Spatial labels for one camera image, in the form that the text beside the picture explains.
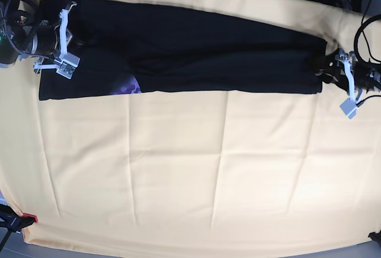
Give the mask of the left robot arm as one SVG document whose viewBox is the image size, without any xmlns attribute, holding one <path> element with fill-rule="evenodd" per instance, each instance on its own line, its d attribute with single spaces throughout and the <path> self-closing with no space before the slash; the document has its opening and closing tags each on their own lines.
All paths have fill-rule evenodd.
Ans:
<svg viewBox="0 0 381 258">
<path fill-rule="evenodd" d="M 354 36 L 354 49 L 345 52 L 338 48 L 325 56 L 311 60 L 314 74 L 326 84 L 334 84 L 344 90 L 349 99 L 360 106 L 363 92 L 380 92 L 380 60 L 371 51 L 365 29 L 380 20 L 380 14 L 366 19 L 373 0 L 369 0 L 363 12 L 361 24 Z"/>
</svg>

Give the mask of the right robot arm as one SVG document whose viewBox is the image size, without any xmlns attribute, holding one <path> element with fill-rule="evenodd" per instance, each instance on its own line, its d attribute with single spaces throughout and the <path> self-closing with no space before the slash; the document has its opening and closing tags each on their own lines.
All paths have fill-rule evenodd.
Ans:
<svg viewBox="0 0 381 258">
<path fill-rule="evenodd" d="M 73 38 L 68 29 L 71 1 L 54 24 L 41 19 L 40 9 L 31 0 L 1 0 L 1 67 L 9 68 L 17 60 L 35 58 L 35 73 L 53 69 L 71 79 L 80 58 L 68 52 Z"/>
</svg>

